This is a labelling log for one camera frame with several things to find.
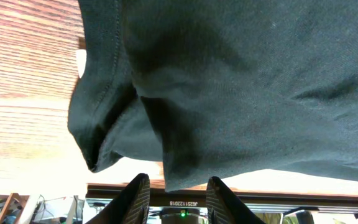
dark fabric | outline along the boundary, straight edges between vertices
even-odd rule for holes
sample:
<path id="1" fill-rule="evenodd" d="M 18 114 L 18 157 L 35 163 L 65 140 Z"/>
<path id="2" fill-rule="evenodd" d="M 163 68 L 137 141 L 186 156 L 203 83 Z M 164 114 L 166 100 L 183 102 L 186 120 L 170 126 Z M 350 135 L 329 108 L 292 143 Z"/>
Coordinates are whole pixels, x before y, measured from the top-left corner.
<path id="1" fill-rule="evenodd" d="M 261 169 L 358 181 L 358 1 L 79 0 L 68 128 L 167 190 Z"/>

folded garment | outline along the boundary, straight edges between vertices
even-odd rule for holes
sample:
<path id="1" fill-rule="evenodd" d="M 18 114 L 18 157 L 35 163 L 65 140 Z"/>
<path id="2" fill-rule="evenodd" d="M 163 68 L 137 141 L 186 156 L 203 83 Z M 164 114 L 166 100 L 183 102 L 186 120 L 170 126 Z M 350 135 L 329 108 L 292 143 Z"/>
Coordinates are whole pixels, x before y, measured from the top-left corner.
<path id="1" fill-rule="evenodd" d="M 358 1 L 79 0 L 68 129 L 167 190 L 261 169 L 358 181 Z"/>

